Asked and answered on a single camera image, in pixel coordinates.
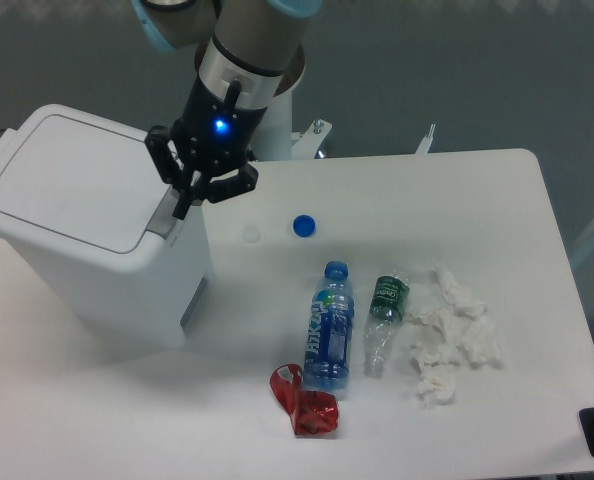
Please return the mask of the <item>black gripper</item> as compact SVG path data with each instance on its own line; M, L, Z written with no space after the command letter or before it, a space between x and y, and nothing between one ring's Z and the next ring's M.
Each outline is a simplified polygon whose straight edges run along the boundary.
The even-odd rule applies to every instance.
M177 192L172 216L184 220L191 205L219 203L256 188L259 173L247 163L247 151L265 109L237 106L243 80L226 84L220 99L198 79L181 117L170 131L155 125L144 143L161 180ZM173 141L183 168L173 158Z

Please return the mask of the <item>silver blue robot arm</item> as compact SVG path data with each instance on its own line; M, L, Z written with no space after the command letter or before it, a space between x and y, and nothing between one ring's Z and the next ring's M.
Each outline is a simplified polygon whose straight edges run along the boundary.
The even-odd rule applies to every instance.
M135 1L159 49L204 43L197 78L171 127L154 125L146 148L176 193L173 217L255 189L251 142L296 56L319 1Z

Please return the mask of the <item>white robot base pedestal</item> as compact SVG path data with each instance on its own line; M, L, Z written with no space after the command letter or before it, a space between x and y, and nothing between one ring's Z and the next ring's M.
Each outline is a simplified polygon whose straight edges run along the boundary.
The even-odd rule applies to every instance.
M291 159L293 91L303 77L305 64L305 51L299 44L251 142L258 161Z

